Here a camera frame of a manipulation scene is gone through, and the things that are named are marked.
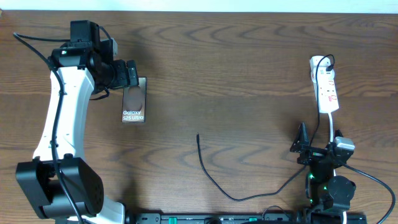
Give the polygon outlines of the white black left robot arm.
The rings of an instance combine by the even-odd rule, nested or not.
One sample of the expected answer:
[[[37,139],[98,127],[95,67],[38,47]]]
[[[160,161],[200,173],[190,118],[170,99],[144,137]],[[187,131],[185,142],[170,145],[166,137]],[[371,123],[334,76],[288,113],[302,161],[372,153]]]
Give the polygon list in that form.
[[[52,91],[45,127],[31,161],[16,180],[36,215],[57,223],[134,223],[121,202],[104,193],[101,177],[86,163],[84,132],[90,100],[102,91],[137,85],[133,61],[116,59],[113,39],[68,41],[49,57]]]

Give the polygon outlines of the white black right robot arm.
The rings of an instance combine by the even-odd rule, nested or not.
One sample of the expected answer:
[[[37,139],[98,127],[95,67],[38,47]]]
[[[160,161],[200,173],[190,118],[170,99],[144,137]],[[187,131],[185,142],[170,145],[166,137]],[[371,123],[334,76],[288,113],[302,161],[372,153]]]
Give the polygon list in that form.
[[[337,219],[344,220],[356,184],[342,175],[335,175],[335,170],[347,162],[354,149],[354,142],[343,137],[340,130],[335,131],[334,140],[324,148],[311,146],[306,126],[300,124],[290,152],[299,154],[298,164],[310,168],[305,181],[305,193],[310,199],[310,207],[303,210],[302,221],[336,223]]]

